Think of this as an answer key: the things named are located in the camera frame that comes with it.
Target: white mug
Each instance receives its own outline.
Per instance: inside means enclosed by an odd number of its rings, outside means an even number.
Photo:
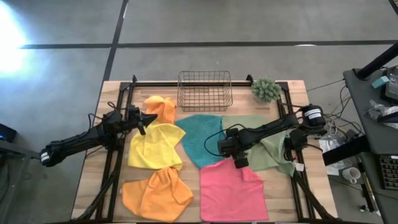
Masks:
[[[351,167],[343,170],[343,177],[352,184],[356,184],[357,180],[361,177],[361,172],[359,169]]]

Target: succulent plant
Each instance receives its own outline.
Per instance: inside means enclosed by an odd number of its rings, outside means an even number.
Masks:
[[[280,99],[280,86],[270,78],[260,78],[252,85],[252,93],[257,101],[270,103]]]

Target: gray floor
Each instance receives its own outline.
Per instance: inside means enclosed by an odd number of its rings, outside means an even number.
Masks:
[[[12,50],[19,44],[111,43],[122,0],[0,1],[0,123],[19,132],[17,143],[41,150],[49,141],[88,127],[109,49]],[[389,40],[398,36],[397,15],[388,0],[131,0],[120,43],[199,41]],[[181,70],[229,70],[234,79],[303,79],[307,88],[342,78],[387,45],[316,47],[219,47],[119,49],[110,80],[175,80]],[[308,94],[330,111],[339,103],[338,83]],[[357,121],[350,103],[343,117]],[[13,208],[11,223],[45,223],[70,218],[83,156],[53,168],[33,162]],[[361,192],[331,182],[339,217],[382,223],[361,213]]]

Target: white label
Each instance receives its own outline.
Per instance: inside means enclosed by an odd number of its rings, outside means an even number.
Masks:
[[[319,118],[319,117],[321,117],[321,114],[320,114],[320,113],[317,113],[317,114],[311,114],[310,116],[308,116],[308,118],[310,118],[310,119],[313,119],[313,118]]]
[[[320,109],[314,109],[314,110],[307,111],[307,112],[304,113],[304,116],[308,116],[308,115],[313,114],[313,113],[321,113],[321,110]]]
[[[50,156],[44,156],[44,157],[42,157],[42,162],[43,162],[44,160],[46,160],[46,159],[50,159]]]
[[[294,163],[294,166],[296,167],[296,170],[297,170],[297,171],[300,171],[300,172],[301,172],[301,171],[304,170],[304,164],[295,162],[295,163]]]

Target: yellow cloth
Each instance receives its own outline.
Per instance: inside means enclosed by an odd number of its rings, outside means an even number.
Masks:
[[[157,114],[157,121],[160,123],[174,124],[175,101],[171,98],[163,99],[161,96],[151,96],[144,101],[147,105],[148,114]]]
[[[125,183],[123,205],[134,214],[162,222],[174,222],[193,200],[191,190],[179,179],[177,170],[166,167],[150,179]]]
[[[182,168],[182,161],[174,147],[184,137],[185,131],[174,124],[152,122],[146,134],[136,133],[130,143],[129,166],[161,169]]]

